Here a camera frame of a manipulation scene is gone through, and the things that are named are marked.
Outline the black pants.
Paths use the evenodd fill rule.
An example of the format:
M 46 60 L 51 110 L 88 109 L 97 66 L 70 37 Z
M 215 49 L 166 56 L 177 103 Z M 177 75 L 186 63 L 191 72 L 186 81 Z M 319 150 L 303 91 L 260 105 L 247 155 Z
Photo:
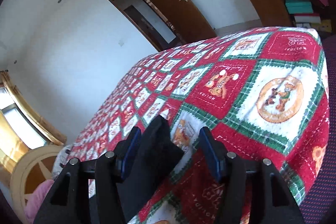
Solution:
M 136 216 L 180 162 L 184 152 L 170 139 L 168 121 L 156 116 L 141 132 L 141 142 L 130 175 L 117 190 L 125 223 Z M 100 223 L 96 194 L 89 199 L 92 223 Z

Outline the pink folded quilt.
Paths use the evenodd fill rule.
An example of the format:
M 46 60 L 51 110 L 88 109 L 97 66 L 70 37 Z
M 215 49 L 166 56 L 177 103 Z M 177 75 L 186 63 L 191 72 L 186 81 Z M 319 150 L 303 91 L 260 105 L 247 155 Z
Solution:
M 33 223 L 34 219 L 38 213 L 39 208 L 41 207 L 47 193 L 52 187 L 54 180 L 45 180 L 34 190 L 31 196 L 28 198 L 26 207 L 24 209 L 25 216 L 28 220 L 28 223 Z

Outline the white patterned pillow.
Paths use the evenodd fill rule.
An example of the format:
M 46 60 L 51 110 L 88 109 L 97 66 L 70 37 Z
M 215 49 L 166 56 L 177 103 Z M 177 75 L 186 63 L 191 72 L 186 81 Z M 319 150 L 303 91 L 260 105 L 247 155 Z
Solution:
M 64 166 L 67 163 L 68 156 L 71 152 L 72 145 L 69 144 L 63 147 L 60 152 L 57 154 L 53 168 L 52 168 L 52 180 L 56 180 L 57 176 L 60 175 Z

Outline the cream round headboard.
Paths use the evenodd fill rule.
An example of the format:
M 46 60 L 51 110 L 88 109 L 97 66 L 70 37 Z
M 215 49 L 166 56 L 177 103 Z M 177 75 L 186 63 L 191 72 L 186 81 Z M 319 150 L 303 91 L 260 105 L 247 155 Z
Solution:
M 24 209 L 34 190 L 52 178 L 52 168 L 62 146 L 47 145 L 23 155 L 11 174 L 10 193 L 13 210 L 22 223 L 28 223 Z

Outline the window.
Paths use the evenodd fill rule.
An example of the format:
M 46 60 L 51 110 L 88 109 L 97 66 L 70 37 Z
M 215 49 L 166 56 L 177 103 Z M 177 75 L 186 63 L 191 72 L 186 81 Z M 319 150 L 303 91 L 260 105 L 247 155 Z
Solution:
M 1 87 L 1 111 L 27 147 L 35 149 L 50 144 L 50 141 L 23 115 L 4 87 Z

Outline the yellow curtain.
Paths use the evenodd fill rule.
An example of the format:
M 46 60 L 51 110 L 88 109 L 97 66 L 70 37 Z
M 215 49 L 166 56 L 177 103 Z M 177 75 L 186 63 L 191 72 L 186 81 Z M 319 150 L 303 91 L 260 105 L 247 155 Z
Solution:
M 1 87 L 6 89 L 23 115 L 50 141 L 51 145 L 66 144 L 67 137 L 29 105 L 12 82 L 8 71 L 1 71 Z M 32 149 L 18 137 L 1 111 L 1 172 L 11 174 L 20 158 L 30 150 Z

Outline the red patchwork bedspread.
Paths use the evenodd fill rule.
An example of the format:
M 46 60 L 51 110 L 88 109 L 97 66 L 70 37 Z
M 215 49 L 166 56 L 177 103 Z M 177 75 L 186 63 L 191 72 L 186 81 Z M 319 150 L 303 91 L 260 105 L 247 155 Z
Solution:
M 254 28 L 141 59 L 77 137 L 69 157 L 96 159 L 157 115 L 168 120 L 171 140 L 184 155 L 131 223 L 213 223 L 223 187 L 198 151 L 204 126 L 238 156 L 270 159 L 301 203 L 329 137 L 327 65 L 318 32 Z

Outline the white box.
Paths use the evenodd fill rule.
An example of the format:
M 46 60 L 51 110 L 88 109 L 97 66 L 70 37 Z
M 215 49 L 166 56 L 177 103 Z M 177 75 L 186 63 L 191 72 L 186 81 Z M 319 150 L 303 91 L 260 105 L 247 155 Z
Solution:
M 321 23 L 321 17 L 319 14 L 311 13 L 311 14 L 294 14 L 294 20 L 296 23 Z

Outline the brown wooden door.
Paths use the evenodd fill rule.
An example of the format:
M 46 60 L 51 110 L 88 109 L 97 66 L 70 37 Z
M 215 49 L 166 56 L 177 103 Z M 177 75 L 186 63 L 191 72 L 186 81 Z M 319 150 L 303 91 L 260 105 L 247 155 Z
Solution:
M 174 26 L 185 43 L 216 36 L 215 31 L 192 0 L 150 0 Z

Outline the teal box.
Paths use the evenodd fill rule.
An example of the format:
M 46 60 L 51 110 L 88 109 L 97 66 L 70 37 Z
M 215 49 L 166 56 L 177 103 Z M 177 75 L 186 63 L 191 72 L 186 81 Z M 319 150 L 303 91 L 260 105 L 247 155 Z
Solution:
M 310 0 L 285 0 L 285 5 L 290 14 L 312 14 L 314 12 Z

